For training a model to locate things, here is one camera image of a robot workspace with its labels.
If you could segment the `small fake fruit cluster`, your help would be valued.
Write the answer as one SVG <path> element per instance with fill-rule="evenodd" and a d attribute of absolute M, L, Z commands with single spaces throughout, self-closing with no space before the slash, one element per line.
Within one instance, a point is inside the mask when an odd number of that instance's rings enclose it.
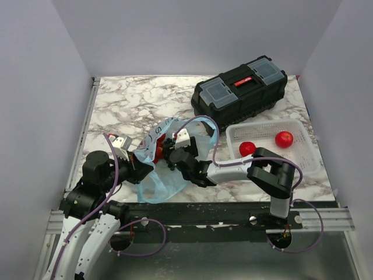
<path fill-rule="evenodd" d="M 154 164 L 156 164 L 159 160 L 164 159 L 163 142 L 165 138 L 166 138 L 166 135 L 164 134 L 156 141 L 156 151 L 155 151 L 155 157 L 153 160 Z"/>

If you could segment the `light blue plastic bag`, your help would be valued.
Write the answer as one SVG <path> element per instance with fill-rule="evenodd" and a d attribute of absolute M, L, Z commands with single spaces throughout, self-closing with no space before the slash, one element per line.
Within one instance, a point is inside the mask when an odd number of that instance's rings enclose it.
<path fill-rule="evenodd" d="M 207 116 L 196 116 L 188 120 L 170 117 L 155 125 L 133 151 L 137 159 L 154 168 L 137 185 L 138 202 L 150 204 L 166 202 L 189 184 L 189 181 L 182 178 L 180 171 L 170 170 L 165 161 L 156 164 L 152 162 L 155 157 L 156 141 L 164 134 L 169 138 L 172 137 L 172 134 L 183 125 L 186 126 L 189 135 L 196 139 L 198 160 L 206 160 L 209 151 L 216 144 L 219 130 L 216 128 L 215 121 Z"/>

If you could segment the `red fruit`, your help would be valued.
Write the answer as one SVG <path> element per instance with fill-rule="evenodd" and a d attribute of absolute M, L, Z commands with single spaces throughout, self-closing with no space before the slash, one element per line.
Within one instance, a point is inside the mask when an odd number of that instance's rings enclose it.
<path fill-rule="evenodd" d="M 255 153 L 255 151 L 256 151 L 256 146 L 253 142 L 245 141 L 245 142 L 242 142 L 239 146 L 239 153 L 242 157 L 251 155 Z"/>

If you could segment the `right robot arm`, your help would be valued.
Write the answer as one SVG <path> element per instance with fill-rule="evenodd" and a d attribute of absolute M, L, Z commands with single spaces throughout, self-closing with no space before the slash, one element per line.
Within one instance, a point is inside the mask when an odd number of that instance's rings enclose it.
<path fill-rule="evenodd" d="M 198 160 L 195 138 L 181 147 L 166 139 L 163 156 L 171 170 L 177 169 L 186 181 L 199 187 L 216 186 L 230 181 L 249 180 L 270 196 L 269 224 L 280 229 L 289 222 L 289 208 L 296 167 L 294 163 L 265 148 L 256 148 L 252 156 L 225 162 Z"/>

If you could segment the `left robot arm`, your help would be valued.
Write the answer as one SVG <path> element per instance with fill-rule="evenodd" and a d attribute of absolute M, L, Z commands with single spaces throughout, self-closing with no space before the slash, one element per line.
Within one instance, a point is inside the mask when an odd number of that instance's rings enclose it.
<path fill-rule="evenodd" d="M 82 177 L 61 202 L 61 236 L 44 279 L 89 279 L 98 257 L 116 230 L 129 224 L 129 207 L 109 201 L 107 193 L 123 181 L 139 183 L 153 167 L 129 159 L 109 158 L 97 150 L 87 155 Z"/>

